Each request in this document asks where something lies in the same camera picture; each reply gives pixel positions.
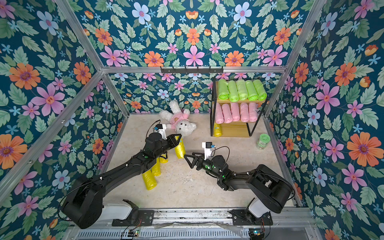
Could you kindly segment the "green trash bag roll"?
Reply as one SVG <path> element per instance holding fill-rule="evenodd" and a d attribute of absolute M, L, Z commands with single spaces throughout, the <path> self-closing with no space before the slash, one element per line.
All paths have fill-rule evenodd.
<path fill-rule="evenodd" d="M 240 100 L 237 84 L 235 81 L 228 82 L 229 101 L 236 103 Z"/>
<path fill-rule="evenodd" d="M 218 81 L 218 98 L 220 100 L 227 100 L 229 98 L 228 82 L 225 79 Z"/>
<path fill-rule="evenodd" d="M 258 94 L 258 100 L 259 101 L 266 100 L 268 95 L 267 95 L 267 92 L 264 88 L 264 84 L 260 80 L 254 80 L 253 84 L 254 84 L 255 90 Z"/>
<path fill-rule="evenodd" d="M 237 85 L 239 100 L 244 101 L 244 100 L 248 99 L 249 94 L 248 94 L 248 90 L 247 90 L 247 86 L 246 86 L 246 81 L 245 80 L 238 80 L 236 82 L 236 85 Z"/>
<path fill-rule="evenodd" d="M 248 92 L 248 100 L 249 101 L 257 101 L 259 99 L 259 95 L 256 91 L 256 88 L 251 80 L 246 81 L 246 88 Z"/>

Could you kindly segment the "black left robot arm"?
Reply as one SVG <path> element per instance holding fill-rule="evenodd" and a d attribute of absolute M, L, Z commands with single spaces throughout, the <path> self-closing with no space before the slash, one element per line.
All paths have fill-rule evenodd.
<path fill-rule="evenodd" d="M 96 223 L 106 209 L 103 198 L 127 180 L 149 171 L 157 158 L 177 147 L 181 134 L 171 134 L 163 139 L 159 133 L 151 133 L 145 139 L 145 146 L 124 164 L 90 179 L 76 179 L 66 198 L 59 203 L 62 212 L 81 229 Z"/>

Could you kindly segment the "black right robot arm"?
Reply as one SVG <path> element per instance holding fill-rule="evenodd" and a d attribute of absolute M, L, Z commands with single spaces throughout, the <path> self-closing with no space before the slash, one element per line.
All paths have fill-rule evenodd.
<path fill-rule="evenodd" d="M 260 164 L 254 170 L 237 173 L 230 170 L 221 155 L 205 159 L 204 154 L 185 155 L 191 169 L 204 170 L 217 180 L 224 191 L 250 190 L 256 196 L 246 207 L 246 215 L 261 218 L 268 212 L 280 214 L 292 196 L 294 187 L 266 165 Z"/>

